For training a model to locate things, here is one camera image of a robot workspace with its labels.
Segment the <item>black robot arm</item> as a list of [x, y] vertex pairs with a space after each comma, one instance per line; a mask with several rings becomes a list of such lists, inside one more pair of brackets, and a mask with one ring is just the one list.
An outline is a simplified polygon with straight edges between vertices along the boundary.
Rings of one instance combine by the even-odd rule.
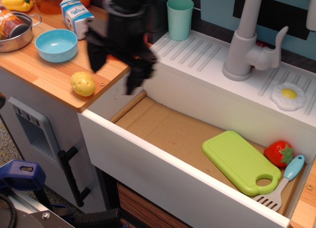
[[130, 66], [126, 93], [131, 95], [143, 80], [149, 79], [157, 61], [144, 41], [148, 33], [150, 8], [155, 0], [103, 0], [108, 21], [87, 19], [87, 53], [94, 72], [112, 55]]

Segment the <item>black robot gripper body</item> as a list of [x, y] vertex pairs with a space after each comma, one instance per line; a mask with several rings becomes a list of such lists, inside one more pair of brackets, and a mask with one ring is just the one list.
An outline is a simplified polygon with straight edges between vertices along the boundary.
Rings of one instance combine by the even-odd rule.
[[[86, 40], [87, 38], [105, 39], [108, 42], [109, 51], [111, 43], [118, 43], [125, 46], [133, 38], [144, 38], [145, 33], [148, 32], [148, 6], [143, 5], [139, 10], [131, 13], [125, 12], [123, 9], [117, 10], [111, 7], [108, 7], [107, 11], [109, 15], [107, 21], [97, 18], [87, 19], [88, 31], [86, 32]], [[136, 57], [131, 62], [126, 60], [121, 61], [130, 67], [145, 68], [147, 77], [152, 76], [154, 71], [153, 66], [156, 63], [145, 61], [139, 57]]]

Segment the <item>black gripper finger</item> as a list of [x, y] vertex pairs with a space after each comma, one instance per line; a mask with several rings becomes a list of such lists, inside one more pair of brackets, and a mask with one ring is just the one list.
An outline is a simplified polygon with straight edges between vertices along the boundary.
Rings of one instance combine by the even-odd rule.
[[146, 77], [147, 72], [145, 68], [131, 67], [126, 81], [126, 94], [131, 95], [134, 89], [139, 87]]
[[90, 67], [96, 73], [107, 61], [108, 42], [105, 39], [87, 38], [87, 53]]

